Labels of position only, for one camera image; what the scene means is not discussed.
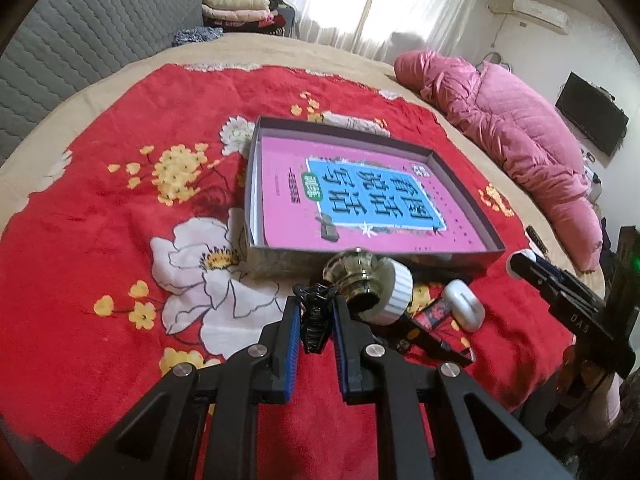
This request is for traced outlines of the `person's right hand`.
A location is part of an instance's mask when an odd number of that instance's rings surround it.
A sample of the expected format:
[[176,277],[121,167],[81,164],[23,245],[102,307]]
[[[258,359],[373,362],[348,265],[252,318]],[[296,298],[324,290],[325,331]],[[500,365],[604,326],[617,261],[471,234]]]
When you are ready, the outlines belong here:
[[622,401],[620,386],[622,378],[605,373],[597,364],[578,358],[576,346],[567,347],[562,356],[562,366],[556,380],[556,392],[568,395],[570,385],[580,378],[584,386],[580,389],[574,426],[578,434],[590,441],[603,439],[620,418]]

